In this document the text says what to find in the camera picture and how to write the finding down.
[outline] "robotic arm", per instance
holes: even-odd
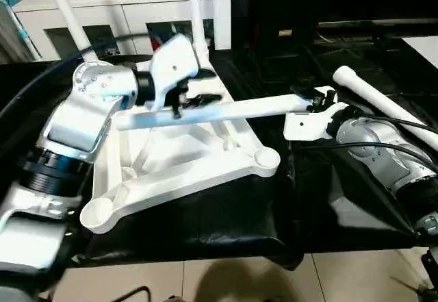
[[[181,111],[181,100],[185,108],[220,99],[215,95],[181,98],[189,78],[214,75],[200,68],[190,41],[183,36],[175,36],[156,52],[148,73],[100,60],[78,66],[72,92],[53,111],[1,206],[1,270],[35,275],[52,266],[62,242],[71,236],[68,219],[81,205],[81,185],[110,125],[135,129],[287,114],[284,133],[288,140],[392,143],[430,159],[391,123],[349,117],[348,105],[336,102],[333,89],[320,89],[323,92],[311,99],[285,95]],[[150,112],[111,120],[117,111],[145,101],[153,102]],[[161,110],[165,102],[171,110]],[[432,169],[411,155],[384,147],[351,147],[348,151],[402,202],[419,230],[438,234],[438,182]]]

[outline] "cabinet door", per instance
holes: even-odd
[[[203,19],[214,18],[214,1],[201,0]],[[147,32],[148,25],[154,23],[178,23],[192,18],[189,1],[123,5],[123,11],[129,30],[135,34]],[[153,54],[150,38],[133,38],[133,41],[138,54]]]
[[[129,28],[120,5],[73,9],[77,20],[86,31],[90,42],[129,34]],[[25,30],[40,52],[43,60],[59,60],[77,51],[67,24],[59,10],[18,12]],[[136,54],[132,40],[118,41],[114,51]]]

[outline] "white tube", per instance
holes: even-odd
[[[73,9],[70,6],[68,0],[55,0],[58,8],[61,13],[64,15],[64,18],[67,22],[67,28],[70,31],[73,40],[75,41],[77,48],[79,50],[86,49],[90,46],[90,41],[85,34],[82,26],[79,24],[79,21],[76,19],[75,14],[73,13]],[[98,60],[97,55],[94,51],[87,52],[82,55],[85,61],[93,61]]]
[[[207,56],[208,47],[205,42],[204,23],[201,16],[201,3],[199,0],[190,0],[190,9],[192,11],[192,33],[193,47],[198,57]]]
[[[173,112],[145,112],[143,114],[115,115],[112,124],[121,131],[127,129],[144,129],[171,125],[186,125],[212,121],[226,121],[236,118],[255,118],[286,114],[288,112],[304,112],[310,101],[297,95],[280,95],[261,99],[218,103],[204,108],[182,110],[181,118],[175,119]]]
[[[351,91],[364,98],[374,107],[378,108],[384,114],[390,117],[425,125],[410,112],[400,107],[397,103],[386,97],[383,93],[379,92],[377,89],[373,88],[366,81],[357,76],[356,72],[348,66],[342,66],[338,68],[333,74],[333,81],[338,83],[340,86],[349,88]],[[418,138],[431,146],[434,150],[438,151],[437,134],[420,129],[418,127],[412,127],[408,125],[403,126],[412,134],[415,134]]]

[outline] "floor tile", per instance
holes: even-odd
[[[414,302],[416,293],[405,285],[430,285],[420,261],[423,252],[364,251],[313,257],[326,302]]]
[[[132,264],[68,270],[55,291],[54,302],[110,302],[137,288],[148,286],[152,302],[181,296],[183,262]],[[141,292],[127,302],[145,302]]]
[[[262,257],[185,262],[183,298],[193,302],[324,302],[313,260],[293,272]]]

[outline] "white tripod base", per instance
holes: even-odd
[[[232,101],[218,78],[209,81],[203,87],[216,86],[224,102]],[[113,126],[94,163],[81,224],[103,234],[126,215],[250,174],[270,177],[279,164],[280,155],[244,119],[129,131]]]

